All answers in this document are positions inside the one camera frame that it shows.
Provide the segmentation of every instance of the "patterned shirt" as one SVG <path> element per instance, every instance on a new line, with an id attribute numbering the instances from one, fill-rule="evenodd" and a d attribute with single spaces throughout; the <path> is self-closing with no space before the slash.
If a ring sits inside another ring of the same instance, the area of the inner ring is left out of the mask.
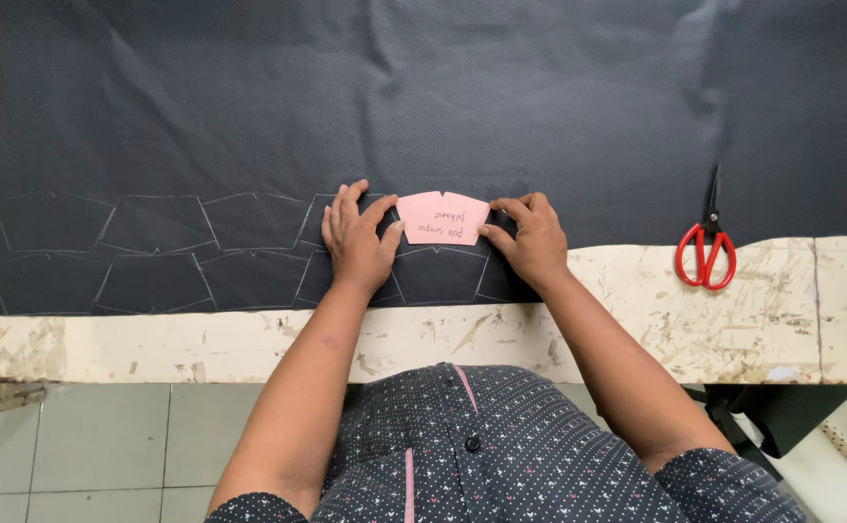
<path id="1" fill-rule="evenodd" d="M 347 394 L 311 521 L 803 521 L 765 470 L 711 448 L 651 476 L 546 379 L 507 367 L 442 363 Z M 302 523 L 253 492 L 208 523 Z"/>

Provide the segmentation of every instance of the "shirt sleeve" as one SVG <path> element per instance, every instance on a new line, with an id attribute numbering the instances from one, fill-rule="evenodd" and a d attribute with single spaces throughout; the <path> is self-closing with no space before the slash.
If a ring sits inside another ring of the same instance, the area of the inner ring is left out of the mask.
<path id="1" fill-rule="evenodd" d="M 798 505 L 762 467 L 717 448 L 675 456 L 656 472 L 656 480 L 692 523 L 804 521 Z"/>
<path id="2" fill-rule="evenodd" d="M 250 492 L 217 507 L 204 523 L 307 523 L 301 512 L 275 494 Z"/>

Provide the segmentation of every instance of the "person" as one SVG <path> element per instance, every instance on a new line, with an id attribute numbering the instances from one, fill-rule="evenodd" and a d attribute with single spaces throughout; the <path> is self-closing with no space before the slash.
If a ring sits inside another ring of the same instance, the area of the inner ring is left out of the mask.
<path id="1" fill-rule="evenodd" d="M 516 367 L 440 363 L 347 395 L 363 315 L 404 228 L 379 239 L 397 196 L 360 214 L 368 187 L 342 185 L 324 210 L 333 284 L 256 401 L 208 522 L 803 521 L 569 272 L 542 193 L 491 202 L 516 237 L 479 232 L 542 297 L 613 433 Z"/>

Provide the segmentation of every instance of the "white table surface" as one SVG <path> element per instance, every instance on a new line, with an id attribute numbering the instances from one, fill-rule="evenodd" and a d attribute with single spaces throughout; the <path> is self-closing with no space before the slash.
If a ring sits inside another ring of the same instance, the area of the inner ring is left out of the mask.
<path id="1" fill-rule="evenodd" d="M 680 383 L 847 382 L 847 236 L 739 247 L 736 277 L 714 292 L 678 280 L 673 250 L 572 249 L 569 268 Z M 0 316 L 0 379 L 263 382 L 311 314 Z M 350 380 L 442 361 L 582 382 L 545 306 L 514 303 L 370 310 Z"/>

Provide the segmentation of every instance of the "scissors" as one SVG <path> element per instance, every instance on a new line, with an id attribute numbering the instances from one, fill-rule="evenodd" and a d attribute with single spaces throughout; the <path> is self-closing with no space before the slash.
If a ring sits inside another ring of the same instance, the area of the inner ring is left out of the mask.
<path id="1" fill-rule="evenodd" d="M 703 287 L 710 291 L 719 291 L 726 287 L 733 279 L 733 273 L 737 270 L 737 254 L 733 251 L 733 242 L 726 232 L 721 231 L 720 224 L 717 220 L 720 219 L 720 211 L 717 210 L 717 193 L 720 192 L 720 164 L 714 166 L 713 184 L 710 186 L 710 197 L 708 200 L 708 208 L 704 213 L 704 222 L 695 223 L 688 229 L 688 232 L 682 236 L 682 241 L 678 242 L 678 248 L 675 249 L 675 274 L 682 281 L 692 287 Z M 704 262 L 704 233 L 713 234 L 713 246 L 710 248 L 707 263 Z M 685 268 L 682 267 L 682 252 L 685 246 L 691 239 L 695 239 L 695 257 L 697 259 L 697 275 L 695 279 L 691 279 L 685 274 Z M 727 269 L 726 275 L 719 283 L 713 284 L 710 282 L 710 270 L 713 269 L 714 261 L 717 260 L 717 253 L 720 252 L 721 246 L 726 251 Z"/>

